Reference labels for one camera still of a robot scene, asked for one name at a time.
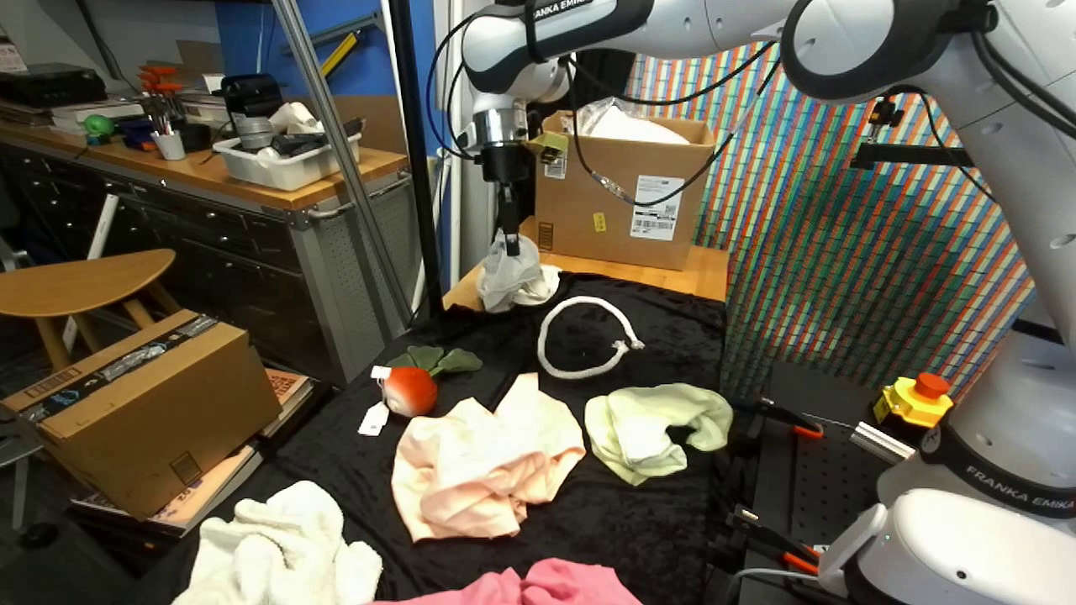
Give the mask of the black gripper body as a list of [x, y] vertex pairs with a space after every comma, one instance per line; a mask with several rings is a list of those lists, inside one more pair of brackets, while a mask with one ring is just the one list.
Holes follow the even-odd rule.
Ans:
[[473, 118], [481, 174], [496, 186], [497, 233], [511, 257], [520, 252], [520, 223], [535, 213], [535, 152], [516, 109], [488, 109]]

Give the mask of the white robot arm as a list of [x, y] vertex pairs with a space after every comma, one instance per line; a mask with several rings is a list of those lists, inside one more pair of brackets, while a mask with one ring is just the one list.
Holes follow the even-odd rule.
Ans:
[[705, 59], [774, 42], [788, 80], [817, 100], [917, 89], [1006, 213], [1040, 298], [1076, 322], [1076, 0], [520, 0], [471, 14], [484, 174], [511, 183], [524, 109], [567, 93], [576, 52]]

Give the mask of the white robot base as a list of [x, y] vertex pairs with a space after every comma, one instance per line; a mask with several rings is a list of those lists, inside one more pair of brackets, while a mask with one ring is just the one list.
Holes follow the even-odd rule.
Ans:
[[851, 605], [1076, 605], [1076, 349], [1015, 328], [817, 582]]

